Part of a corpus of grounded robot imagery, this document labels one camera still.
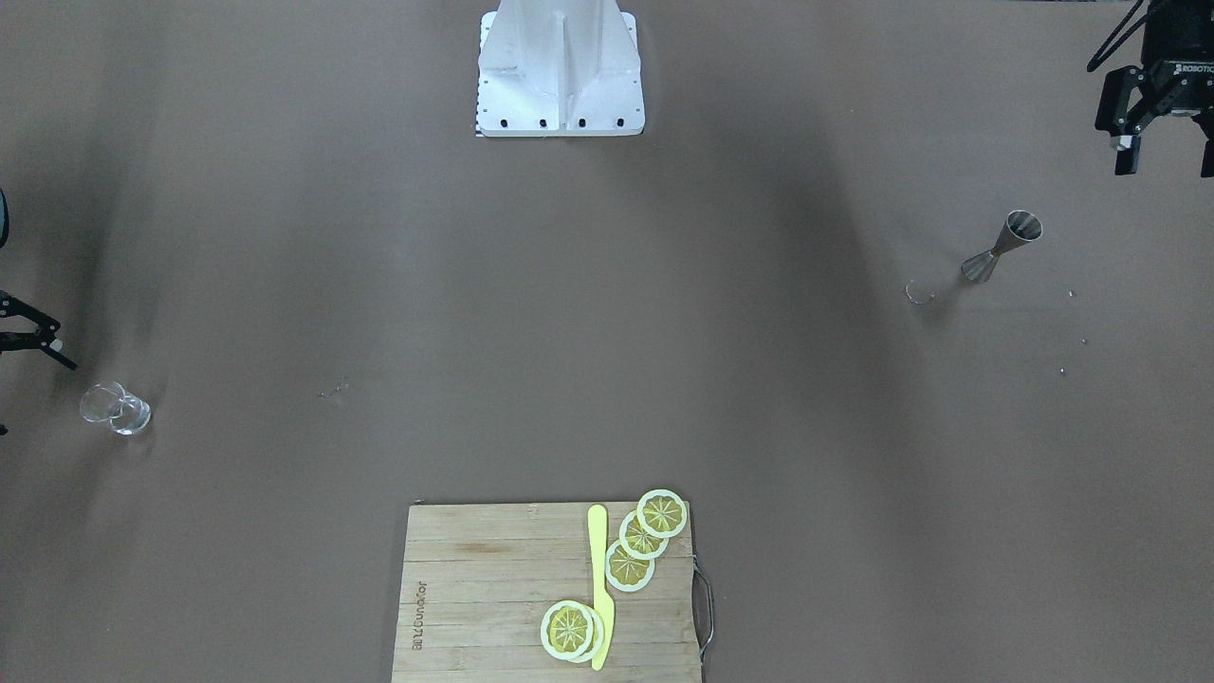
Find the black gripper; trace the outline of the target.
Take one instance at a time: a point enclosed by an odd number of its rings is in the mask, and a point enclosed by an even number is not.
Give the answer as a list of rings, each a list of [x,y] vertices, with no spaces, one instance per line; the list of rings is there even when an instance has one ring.
[[[1104,66],[1142,32],[1140,66],[1106,74],[1095,129],[1114,148],[1114,176],[1138,173],[1141,135],[1159,116],[1187,116],[1212,133],[1212,2],[1136,1],[1095,53]],[[1201,178],[1214,177],[1214,138],[1208,136]]]

